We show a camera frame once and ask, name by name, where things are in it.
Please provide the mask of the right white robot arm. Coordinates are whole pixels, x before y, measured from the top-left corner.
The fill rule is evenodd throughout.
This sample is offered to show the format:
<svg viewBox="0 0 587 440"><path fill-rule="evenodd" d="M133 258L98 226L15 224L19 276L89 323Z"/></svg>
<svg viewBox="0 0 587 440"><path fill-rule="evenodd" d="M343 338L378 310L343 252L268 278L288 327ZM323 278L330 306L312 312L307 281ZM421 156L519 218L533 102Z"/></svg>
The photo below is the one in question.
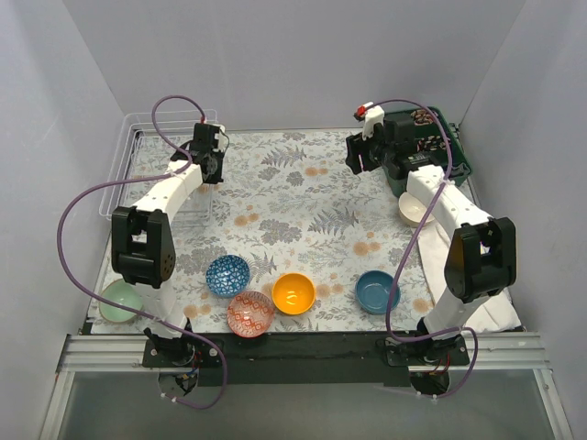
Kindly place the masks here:
<svg viewBox="0 0 587 440"><path fill-rule="evenodd" d="M417 226L422 241L438 233L450 240L442 270L445 290L412 334L391 334L393 353L432 365L460 347L463 332L518 327L504 292L516 279L515 225L483 211L451 181L459 147L442 117L428 107L387 114L374 103L360 106L354 116L362 130L346 139L347 166L355 174L382 168L426 208L425 219L435 218L434 229Z"/></svg>

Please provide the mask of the white wire dish rack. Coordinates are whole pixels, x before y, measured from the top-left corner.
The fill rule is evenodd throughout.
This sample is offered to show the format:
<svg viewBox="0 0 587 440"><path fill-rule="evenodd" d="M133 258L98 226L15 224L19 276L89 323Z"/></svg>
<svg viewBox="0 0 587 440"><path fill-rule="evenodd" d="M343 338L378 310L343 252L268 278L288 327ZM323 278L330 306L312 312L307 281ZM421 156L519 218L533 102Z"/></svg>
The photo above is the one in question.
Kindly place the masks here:
<svg viewBox="0 0 587 440"><path fill-rule="evenodd" d="M161 131L176 145L193 137L194 124L199 117L196 110L157 112ZM119 205L130 206L146 195L154 183L140 179L165 173L173 152L174 149L157 134L150 113L126 115L107 179L110 182L130 179L133 183L104 189L99 214L110 218ZM199 187L184 202L172 224L178 228L207 226L212 216L212 202L212 187Z"/></svg>

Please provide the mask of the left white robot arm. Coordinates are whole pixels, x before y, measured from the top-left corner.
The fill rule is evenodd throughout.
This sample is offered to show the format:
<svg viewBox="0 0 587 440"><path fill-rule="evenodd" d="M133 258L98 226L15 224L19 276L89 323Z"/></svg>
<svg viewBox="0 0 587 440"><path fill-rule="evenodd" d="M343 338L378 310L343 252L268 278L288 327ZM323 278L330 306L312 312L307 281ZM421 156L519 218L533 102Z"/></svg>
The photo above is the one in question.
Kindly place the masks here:
<svg viewBox="0 0 587 440"><path fill-rule="evenodd" d="M111 214L113 271L138 294L142 311L150 316L149 333L167 339L163 355L177 367L194 359L195 345L181 335L188 318L172 287L176 264L172 220L196 189L223 181L228 145L224 126L195 124L192 139L170 158L168 177L129 207L118 206Z"/></svg>

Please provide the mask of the mint green bowl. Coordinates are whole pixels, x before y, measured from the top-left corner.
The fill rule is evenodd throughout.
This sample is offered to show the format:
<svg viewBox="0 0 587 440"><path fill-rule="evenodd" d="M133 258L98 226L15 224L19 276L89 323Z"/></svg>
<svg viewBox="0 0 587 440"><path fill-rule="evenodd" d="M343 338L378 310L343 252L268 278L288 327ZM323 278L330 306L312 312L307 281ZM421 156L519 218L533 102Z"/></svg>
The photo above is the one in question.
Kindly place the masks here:
<svg viewBox="0 0 587 440"><path fill-rule="evenodd" d="M143 303L141 298L135 291L131 284L127 284L124 280L114 280L102 292L102 297L112 303L141 310ZM101 316L109 323L123 324L133 320L136 312L130 312L120 309L113 305L101 302L99 304L99 312Z"/></svg>

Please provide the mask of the yellow bowl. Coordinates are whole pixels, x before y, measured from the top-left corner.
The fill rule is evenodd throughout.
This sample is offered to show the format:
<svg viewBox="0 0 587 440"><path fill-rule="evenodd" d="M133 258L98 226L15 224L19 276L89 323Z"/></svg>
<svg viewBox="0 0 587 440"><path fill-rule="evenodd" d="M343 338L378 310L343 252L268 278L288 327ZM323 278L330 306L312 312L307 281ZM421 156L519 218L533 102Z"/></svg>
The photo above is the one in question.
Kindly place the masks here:
<svg viewBox="0 0 587 440"><path fill-rule="evenodd" d="M286 273L273 284L271 298L283 314L304 314L314 305L316 286L302 273Z"/></svg>

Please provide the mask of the white cloth towel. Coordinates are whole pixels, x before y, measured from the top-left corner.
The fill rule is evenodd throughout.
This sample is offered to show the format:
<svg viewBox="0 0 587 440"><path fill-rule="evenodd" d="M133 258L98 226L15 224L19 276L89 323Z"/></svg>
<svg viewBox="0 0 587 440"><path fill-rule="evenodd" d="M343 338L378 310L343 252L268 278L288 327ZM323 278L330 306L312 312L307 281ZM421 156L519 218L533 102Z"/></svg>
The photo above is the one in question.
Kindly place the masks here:
<svg viewBox="0 0 587 440"><path fill-rule="evenodd" d="M426 283L436 303L446 289L444 267L449 253L449 237L442 226L433 221L422 229L417 243ZM481 305L466 323L477 333L496 333L520 325L506 290Z"/></svg>

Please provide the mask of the blue patterned bowl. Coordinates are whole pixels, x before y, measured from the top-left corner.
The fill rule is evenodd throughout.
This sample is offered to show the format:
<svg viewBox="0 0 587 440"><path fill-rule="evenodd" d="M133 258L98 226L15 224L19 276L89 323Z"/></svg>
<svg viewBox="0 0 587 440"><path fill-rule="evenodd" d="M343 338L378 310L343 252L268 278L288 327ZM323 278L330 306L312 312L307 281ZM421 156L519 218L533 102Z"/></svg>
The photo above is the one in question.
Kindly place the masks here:
<svg viewBox="0 0 587 440"><path fill-rule="evenodd" d="M233 298L243 292L250 281L247 261L236 255L216 258L208 267L205 282L215 296Z"/></svg>

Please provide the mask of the cream white bowl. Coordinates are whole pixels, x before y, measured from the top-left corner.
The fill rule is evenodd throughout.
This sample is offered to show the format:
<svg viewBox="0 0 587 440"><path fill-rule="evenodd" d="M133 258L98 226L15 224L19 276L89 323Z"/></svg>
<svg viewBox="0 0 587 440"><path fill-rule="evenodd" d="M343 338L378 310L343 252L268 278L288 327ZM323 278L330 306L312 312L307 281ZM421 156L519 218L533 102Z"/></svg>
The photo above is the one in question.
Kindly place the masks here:
<svg viewBox="0 0 587 440"><path fill-rule="evenodd" d="M398 199L399 215L405 224L412 228L418 227L426 207L409 192L404 192Z"/></svg>

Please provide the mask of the red patterned bowl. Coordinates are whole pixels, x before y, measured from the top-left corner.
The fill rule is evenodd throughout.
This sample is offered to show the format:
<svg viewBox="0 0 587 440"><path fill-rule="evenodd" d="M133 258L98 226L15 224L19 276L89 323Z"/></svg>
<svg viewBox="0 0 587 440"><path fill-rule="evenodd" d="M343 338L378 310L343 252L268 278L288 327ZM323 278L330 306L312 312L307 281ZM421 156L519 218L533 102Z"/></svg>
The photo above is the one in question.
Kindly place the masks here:
<svg viewBox="0 0 587 440"><path fill-rule="evenodd" d="M273 302L258 291L243 291L227 308L230 330L243 338L255 338L267 332L274 319Z"/></svg>

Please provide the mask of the floral table mat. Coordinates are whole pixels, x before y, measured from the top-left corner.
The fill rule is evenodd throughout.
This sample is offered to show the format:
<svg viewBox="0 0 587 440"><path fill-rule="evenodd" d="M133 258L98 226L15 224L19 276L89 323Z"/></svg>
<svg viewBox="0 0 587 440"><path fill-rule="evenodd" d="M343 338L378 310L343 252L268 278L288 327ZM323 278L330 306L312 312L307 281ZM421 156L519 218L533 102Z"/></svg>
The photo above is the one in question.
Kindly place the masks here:
<svg viewBox="0 0 587 440"><path fill-rule="evenodd" d="M306 313L277 313L274 332L408 330L433 302L411 228L380 170L353 174L345 165L347 132L285 131L230 135L221 184L213 185L204 227L172 225L177 262L172 287L199 334L225 332L228 300L208 289L209 265L245 259L249 287L265 295L283 274L307 276L316 300ZM363 311L361 274L398 275L401 298L390 320Z"/></svg>

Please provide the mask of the dark blue bowl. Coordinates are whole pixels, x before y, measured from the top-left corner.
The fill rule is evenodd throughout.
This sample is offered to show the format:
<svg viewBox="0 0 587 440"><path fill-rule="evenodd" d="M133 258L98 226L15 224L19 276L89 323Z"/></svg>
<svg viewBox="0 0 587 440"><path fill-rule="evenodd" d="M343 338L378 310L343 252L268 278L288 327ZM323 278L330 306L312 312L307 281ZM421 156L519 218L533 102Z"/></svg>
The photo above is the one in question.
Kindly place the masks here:
<svg viewBox="0 0 587 440"><path fill-rule="evenodd" d="M381 270L361 274L355 284L355 298L370 314L386 314L393 285L393 276Z"/></svg>

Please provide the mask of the green compartment tray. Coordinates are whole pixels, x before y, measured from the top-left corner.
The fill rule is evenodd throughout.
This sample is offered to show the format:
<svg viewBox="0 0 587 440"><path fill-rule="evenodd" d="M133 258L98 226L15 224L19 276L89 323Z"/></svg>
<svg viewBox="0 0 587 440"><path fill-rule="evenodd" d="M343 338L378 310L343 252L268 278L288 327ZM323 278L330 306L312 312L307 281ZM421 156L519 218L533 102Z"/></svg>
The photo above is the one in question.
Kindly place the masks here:
<svg viewBox="0 0 587 440"><path fill-rule="evenodd" d="M429 152L436 160L435 165L450 171L449 179L458 186L462 185L472 173L471 165L441 112L431 106L427 111L418 108L386 115L396 113L409 114L414 119L417 149ZM398 197L406 191L407 178L394 180L386 170L384 172L394 196Z"/></svg>

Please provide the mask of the aluminium frame rail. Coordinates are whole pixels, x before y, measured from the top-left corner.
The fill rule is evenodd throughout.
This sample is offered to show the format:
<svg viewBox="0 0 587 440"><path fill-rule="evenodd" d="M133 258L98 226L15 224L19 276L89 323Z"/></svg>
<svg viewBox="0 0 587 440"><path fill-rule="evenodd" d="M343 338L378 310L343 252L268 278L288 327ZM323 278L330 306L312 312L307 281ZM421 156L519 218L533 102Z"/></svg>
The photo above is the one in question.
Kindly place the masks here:
<svg viewBox="0 0 587 440"><path fill-rule="evenodd" d="M66 338L57 370L72 372L161 371L143 365L143 335L71 335ZM479 370L550 369L538 333L480 335L475 368Z"/></svg>

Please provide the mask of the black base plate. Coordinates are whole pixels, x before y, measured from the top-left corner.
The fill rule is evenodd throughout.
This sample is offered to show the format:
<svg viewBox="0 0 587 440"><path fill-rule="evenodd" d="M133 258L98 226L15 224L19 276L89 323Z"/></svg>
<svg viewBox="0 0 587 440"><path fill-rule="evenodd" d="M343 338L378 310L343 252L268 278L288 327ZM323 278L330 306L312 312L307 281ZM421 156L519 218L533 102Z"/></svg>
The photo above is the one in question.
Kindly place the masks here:
<svg viewBox="0 0 587 440"><path fill-rule="evenodd" d="M446 366L466 367L470 357L464 339L445 356L417 356L400 348L384 332L265 333L244 338L212 333L227 360L229 385L376 384L409 387L410 372L433 370L446 375Z"/></svg>

